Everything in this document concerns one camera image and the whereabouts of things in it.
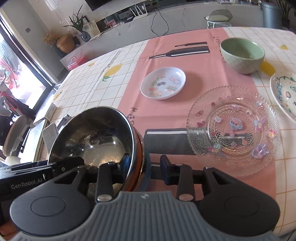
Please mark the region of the person left hand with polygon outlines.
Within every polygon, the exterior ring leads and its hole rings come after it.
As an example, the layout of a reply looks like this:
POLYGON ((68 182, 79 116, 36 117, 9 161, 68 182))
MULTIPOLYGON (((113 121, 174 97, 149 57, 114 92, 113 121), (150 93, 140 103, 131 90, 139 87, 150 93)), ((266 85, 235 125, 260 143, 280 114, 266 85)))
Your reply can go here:
POLYGON ((10 240, 18 233, 16 227, 14 226, 11 220, 1 225, 0 232, 4 240, 10 240))

